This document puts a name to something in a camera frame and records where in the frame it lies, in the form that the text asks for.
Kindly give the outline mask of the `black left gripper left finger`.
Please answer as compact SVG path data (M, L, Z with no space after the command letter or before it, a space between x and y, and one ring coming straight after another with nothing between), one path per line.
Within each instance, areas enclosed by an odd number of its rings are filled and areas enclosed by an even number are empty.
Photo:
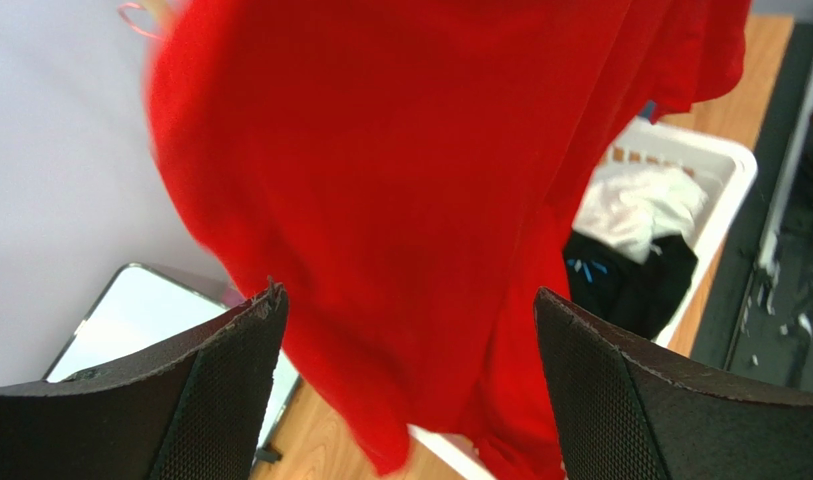
M288 319L273 283L60 382L0 387L0 479L246 479Z

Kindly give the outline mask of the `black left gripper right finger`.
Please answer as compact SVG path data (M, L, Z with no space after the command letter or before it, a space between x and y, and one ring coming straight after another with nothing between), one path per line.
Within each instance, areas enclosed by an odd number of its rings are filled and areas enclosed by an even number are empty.
M813 479L813 393L690 360L541 288L534 317L571 479Z

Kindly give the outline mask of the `red t shirt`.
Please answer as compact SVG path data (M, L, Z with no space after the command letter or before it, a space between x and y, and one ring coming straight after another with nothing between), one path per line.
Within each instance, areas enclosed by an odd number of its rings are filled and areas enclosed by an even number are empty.
M743 71L747 1L190 1L150 77L156 164L386 475L410 426L500 479L561 479L533 302L591 174L648 102Z

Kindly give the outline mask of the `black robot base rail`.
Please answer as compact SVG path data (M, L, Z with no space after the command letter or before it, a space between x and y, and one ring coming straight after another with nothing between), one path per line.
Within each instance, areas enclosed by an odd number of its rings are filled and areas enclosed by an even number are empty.
M754 146L691 356L813 392L813 24L798 24Z

